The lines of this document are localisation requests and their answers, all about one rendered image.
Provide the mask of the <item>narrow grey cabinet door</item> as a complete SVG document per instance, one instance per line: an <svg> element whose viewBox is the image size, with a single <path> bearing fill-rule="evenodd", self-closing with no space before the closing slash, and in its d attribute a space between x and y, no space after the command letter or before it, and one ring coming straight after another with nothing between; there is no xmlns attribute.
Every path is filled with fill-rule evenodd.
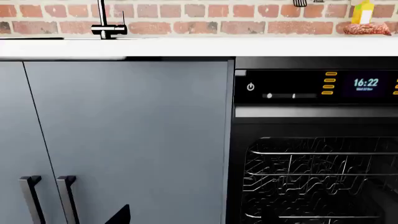
<svg viewBox="0 0 398 224"><path fill-rule="evenodd" d="M0 62L0 224L33 224L19 179L35 186L46 224L67 224L21 62Z"/></svg>

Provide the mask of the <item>black dishwasher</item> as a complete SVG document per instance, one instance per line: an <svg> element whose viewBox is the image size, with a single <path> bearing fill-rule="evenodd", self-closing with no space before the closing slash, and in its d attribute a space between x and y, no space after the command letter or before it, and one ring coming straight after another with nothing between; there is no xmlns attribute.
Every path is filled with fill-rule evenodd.
<svg viewBox="0 0 398 224"><path fill-rule="evenodd" d="M398 224L398 57L236 57L226 224Z"/></svg>

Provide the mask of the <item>white countertop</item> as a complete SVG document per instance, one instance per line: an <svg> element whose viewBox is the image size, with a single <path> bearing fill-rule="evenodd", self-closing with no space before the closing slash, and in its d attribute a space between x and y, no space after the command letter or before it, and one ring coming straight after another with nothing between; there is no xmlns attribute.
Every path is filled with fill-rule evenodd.
<svg viewBox="0 0 398 224"><path fill-rule="evenodd" d="M398 57L398 38L383 36L0 39L0 60L266 56Z"/></svg>

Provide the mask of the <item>red scrubbing sponge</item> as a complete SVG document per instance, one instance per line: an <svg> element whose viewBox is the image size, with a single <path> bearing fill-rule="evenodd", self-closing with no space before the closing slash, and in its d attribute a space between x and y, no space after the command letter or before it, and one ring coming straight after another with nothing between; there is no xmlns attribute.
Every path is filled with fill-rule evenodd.
<svg viewBox="0 0 398 224"><path fill-rule="evenodd" d="M392 35L385 23L350 24L343 32L347 35Z"/></svg>

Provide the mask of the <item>chrome kitchen faucet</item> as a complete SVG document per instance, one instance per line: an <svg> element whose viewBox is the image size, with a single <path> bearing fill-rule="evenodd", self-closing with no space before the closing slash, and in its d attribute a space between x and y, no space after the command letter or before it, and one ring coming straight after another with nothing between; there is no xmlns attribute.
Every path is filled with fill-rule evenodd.
<svg viewBox="0 0 398 224"><path fill-rule="evenodd" d="M108 24L104 0L97 0L100 25L92 25L93 35L99 35L101 40L112 40L112 35L127 35L127 26L124 21L124 11L122 11L123 23L121 25Z"/></svg>

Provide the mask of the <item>wide grey cabinet door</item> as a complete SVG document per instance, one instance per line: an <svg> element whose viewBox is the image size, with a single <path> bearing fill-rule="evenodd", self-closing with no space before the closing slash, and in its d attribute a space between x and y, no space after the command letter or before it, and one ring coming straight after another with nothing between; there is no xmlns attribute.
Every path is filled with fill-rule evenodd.
<svg viewBox="0 0 398 224"><path fill-rule="evenodd" d="M225 224L232 61L27 62L80 224Z"/></svg>

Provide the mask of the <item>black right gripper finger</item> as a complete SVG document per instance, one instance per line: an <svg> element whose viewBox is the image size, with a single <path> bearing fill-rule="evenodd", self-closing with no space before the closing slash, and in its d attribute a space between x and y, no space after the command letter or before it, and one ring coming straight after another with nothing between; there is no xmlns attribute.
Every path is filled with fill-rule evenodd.
<svg viewBox="0 0 398 224"><path fill-rule="evenodd" d="M130 224L130 206L123 206L105 224Z"/></svg>

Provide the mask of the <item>yellow bottle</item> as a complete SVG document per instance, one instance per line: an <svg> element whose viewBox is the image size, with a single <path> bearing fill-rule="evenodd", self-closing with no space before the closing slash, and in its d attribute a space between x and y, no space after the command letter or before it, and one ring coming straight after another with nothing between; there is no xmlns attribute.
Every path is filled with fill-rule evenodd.
<svg viewBox="0 0 398 224"><path fill-rule="evenodd" d="M369 24L371 22L374 4L371 0L351 0L354 7L352 24Z"/></svg>

